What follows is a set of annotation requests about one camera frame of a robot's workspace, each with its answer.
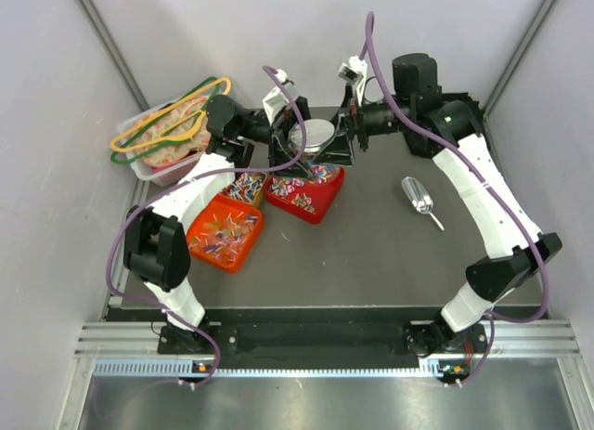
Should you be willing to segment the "silver round jar lid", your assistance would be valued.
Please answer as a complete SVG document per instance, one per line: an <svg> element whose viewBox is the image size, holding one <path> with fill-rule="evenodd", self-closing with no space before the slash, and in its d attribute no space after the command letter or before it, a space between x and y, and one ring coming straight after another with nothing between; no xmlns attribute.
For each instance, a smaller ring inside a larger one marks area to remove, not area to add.
<svg viewBox="0 0 594 430"><path fill-rule="evenodd" d="M299 151L305 143L303 152L312 154L320 152L334 137L333 124L324 119L309 119L304 122L306 136L299 124L289 132L288 141L291 147Z"/></svg>

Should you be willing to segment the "silver metal scoop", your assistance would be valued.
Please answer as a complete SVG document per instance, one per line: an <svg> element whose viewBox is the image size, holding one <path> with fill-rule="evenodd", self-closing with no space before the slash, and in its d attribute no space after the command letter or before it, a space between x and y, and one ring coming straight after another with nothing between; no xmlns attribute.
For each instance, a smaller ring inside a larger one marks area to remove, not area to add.
<svg viewBox="0 0 594 430"><path fill-rule="evenodd" d="M428 190L412 176L407 176L402 179L401 187L411 202L413 208L421 215L427 215L435 225L442 231L445 227L433 213L433 198L430 196Z"/></svg>

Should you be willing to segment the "clear glass jar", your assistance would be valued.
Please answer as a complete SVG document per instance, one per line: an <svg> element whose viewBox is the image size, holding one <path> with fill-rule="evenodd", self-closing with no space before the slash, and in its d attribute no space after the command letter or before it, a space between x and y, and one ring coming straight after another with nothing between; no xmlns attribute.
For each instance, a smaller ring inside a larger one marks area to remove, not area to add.
<svg viewBox="0 0 594 430"><path fill-rule="evenodd" d="M315 168L318 166L316 157L328 146L330 139L308 139L300 161L286 170L286 176L313 181L316 179Z"/></svg>

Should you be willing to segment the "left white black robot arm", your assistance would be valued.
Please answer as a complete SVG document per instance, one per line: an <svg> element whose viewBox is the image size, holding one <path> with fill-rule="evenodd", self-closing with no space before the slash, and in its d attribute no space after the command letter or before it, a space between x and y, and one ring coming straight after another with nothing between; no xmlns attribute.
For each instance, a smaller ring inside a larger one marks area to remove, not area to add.
<svg viewBox="0 0 594 430"><path fill-rule="evenodd" d="M304 147L293 148L290 131L300 133L311 113L307 98L270 96L258 110L248 110L232 97L218 95L205 107L211 135L204 155L175 186L133 208L120 234L123 266L153 293L166 314L169 339L190 352L204 350L211 339L204 325L206 310L188 280L191 256L187 233L208 204L236 174L248 174L251 145L266 144L270 171L304 173Z"/></svg>

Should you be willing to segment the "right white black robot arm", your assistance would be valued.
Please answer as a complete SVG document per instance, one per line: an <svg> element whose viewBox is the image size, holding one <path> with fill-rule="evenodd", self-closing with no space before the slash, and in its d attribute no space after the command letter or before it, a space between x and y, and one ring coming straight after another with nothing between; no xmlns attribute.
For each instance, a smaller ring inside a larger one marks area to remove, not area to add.
<svg viewBox="0 0 594 430"><path fill-rule="evenodd" d="M314 153L315 163L350 166L353 144L368 149L371 137L403 134L410 153L431 160L453 185L482 237L486 256L467 267L466 281L428 325L405 331L408 347L421 357L452 352L502 298L533 277L562 248L516 201L489 152L481 111L467 93L445 93L437 63L425 53L392 61L394 92L367 103L368 65L358 56L343 63L342 104L332 118L331 140Z"/></svg>

